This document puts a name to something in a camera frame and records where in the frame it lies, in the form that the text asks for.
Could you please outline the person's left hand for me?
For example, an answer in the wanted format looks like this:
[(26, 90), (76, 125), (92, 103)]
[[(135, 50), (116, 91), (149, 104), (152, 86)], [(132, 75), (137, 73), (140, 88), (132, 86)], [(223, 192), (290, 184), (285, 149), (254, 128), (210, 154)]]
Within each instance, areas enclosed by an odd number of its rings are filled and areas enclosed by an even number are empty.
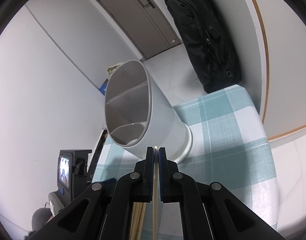
[(52, 220), (53, 214), (50, 208), (42, 207), (37, 209), (32, 216), (32, 230), (38, 231), (42, 228), (47, 222)]

